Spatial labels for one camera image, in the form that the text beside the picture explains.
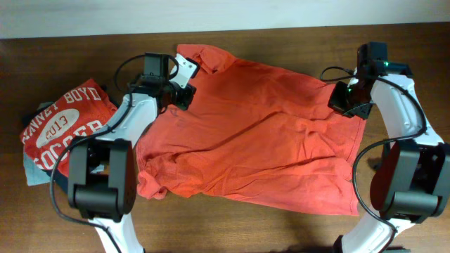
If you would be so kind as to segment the orange t-shirt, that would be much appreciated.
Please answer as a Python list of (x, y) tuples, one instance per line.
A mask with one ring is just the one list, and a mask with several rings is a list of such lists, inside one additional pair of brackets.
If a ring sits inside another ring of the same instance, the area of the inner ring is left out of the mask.
[(181, 44), (200, 64), (185, 111), (167, 109), (136, 145), (138, 194), (199, 193), (307, 214), (357, 215), (352, 163), (365, 121), (328, 107), (333, 86), (215, 46)]

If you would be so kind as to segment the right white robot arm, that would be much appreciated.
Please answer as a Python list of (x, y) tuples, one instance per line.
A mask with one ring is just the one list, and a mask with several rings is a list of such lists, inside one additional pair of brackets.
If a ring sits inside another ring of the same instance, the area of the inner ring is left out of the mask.
[[(377, 106), (388, 137), (364, 148), (352, 166), (352, 185), (365, 214), (334, 242), (333, 252), (391, 252), (401, 232), (440, 216), (449, 201), (449, 144), (434, 131), (418, 102), (406, 64), (364, 61), (333, 79), (328, 106), (344, 117), (367, 119)], [(369, 203), (359, 194), (361, 158), (381, 146), (382, 158), (370, 186)]]

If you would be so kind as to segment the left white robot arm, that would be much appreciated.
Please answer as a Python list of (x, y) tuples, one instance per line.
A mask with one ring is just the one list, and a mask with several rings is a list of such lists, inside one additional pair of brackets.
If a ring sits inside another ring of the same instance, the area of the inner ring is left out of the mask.
[(106, 252), (145, 250), (131, 217), (137, 186), (133, 149), (168, 105), (189, 107), (196, 92), (189, 81), (182, 74), (171, 79), (139, 77), (105, 126), (92, 136), (74, 140), (68, 203), (97, 230)]

